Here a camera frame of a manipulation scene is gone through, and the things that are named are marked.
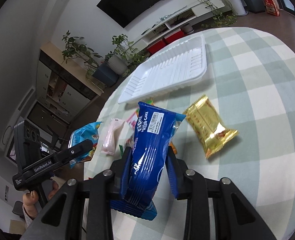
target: green plaid tablecloth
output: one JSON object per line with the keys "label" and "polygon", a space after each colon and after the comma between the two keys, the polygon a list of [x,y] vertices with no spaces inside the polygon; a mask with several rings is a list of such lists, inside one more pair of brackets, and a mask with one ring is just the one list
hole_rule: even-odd
{"label": "green plaid tablecloth", "polygon": [[[206,160],[195,132],[183,121],[173,137],[177,157],[206,178],[229,177],[276,238],[287,239],[295,230],[295,54],[275,36],[255,29],[219,28],[202,34],[207,59],[203,80],[156,97],[154,104],[182,113],[201,95],[209,97],[225,124],[240,134]],[[100,113],[98,121],[104,123],[99,142],[111,118],[126,120],[137,107],[117,103],[126,83],[111,95]],[[119,143],[130,134],[130,128],[123,129]],[[93,159],[85,163],[85,179],[120,158],[119,150],[110,157],[99,153],[100,147],[99,143]],[[186,201],[174,199],[166,169],[153,202],[158,212],[153,221],[112,210],[115,239],[183,239]],[[213,223],[211,216],[212,239]]]}

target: barcode label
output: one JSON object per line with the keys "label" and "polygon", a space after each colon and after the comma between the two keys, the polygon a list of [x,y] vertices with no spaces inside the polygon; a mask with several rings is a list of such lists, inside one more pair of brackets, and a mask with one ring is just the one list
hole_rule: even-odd
{"label": "barcode label", "polygon": [[159,134],[164,113],[154,112],[147,128],[147,132]]}

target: red storage box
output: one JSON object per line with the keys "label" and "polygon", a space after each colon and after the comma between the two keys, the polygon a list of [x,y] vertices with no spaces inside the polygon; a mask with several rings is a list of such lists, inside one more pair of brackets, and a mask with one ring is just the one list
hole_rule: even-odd
{"label": "red storage box", "polygon": [[178,29],[178,30],[166,35],[164,37],[164,39],[167,44],[170,44],[171,42],[176,41],[180,38],[183,38],[184,36],[185,36],[185,33],[181,29]]}
{"label": "red storage box", "polygon": [[160,41],[154,43],[150,47],[147,48],[147,51],[151,54],[158,52],[160,49],[163,49],[167,44],[165,40],[161,39]]}

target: tiled floor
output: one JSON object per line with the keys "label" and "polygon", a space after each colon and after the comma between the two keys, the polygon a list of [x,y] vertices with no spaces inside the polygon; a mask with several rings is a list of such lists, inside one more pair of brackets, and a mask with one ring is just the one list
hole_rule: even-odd
{"label": "tiled floor", "polygon": [[[280,11],[279,17],[269,15],[265,12],[258,14],[249,12],[248,15],[239,17],[238,21],[232,25],[232,27],[250,27],[271,33],[282,40],[295,52],[295,17],[285,11]],[[201,23],[194,25],[193,28],[196,31],[201,31]],[[66,139],[70,139],[70,135],[73,130],[97,120],[97,117],[99,116],[106,100],[123,80],[124,79],[120,78],[116,85],[107,89],[105,93],[97,99],[97,101],[93,102],[71,123],[70,129],[65,135]],[[83,163],[77,164],[72,170],[70,170],[69,167],[63,167],[58,176],[65,180],[72,177],[82,179]]]}

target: person's hand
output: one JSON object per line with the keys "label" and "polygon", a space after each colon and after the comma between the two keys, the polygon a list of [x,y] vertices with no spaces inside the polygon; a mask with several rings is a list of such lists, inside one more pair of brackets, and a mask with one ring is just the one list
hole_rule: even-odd
{"label": "person's hand", "polygon": [[[52,188],[53,190],[48,195],[49,200],[53,198],[55,193],[57,193],[57,191],[59,190],[59,185],[57,184],[57,182],[53,181]],[[28,216],[31,218],[35,218],[38,214],[37,208],[34,205],[36,202],[38,202],[38,200],[39,196],[35,190],[23,195],[23,207]]]}

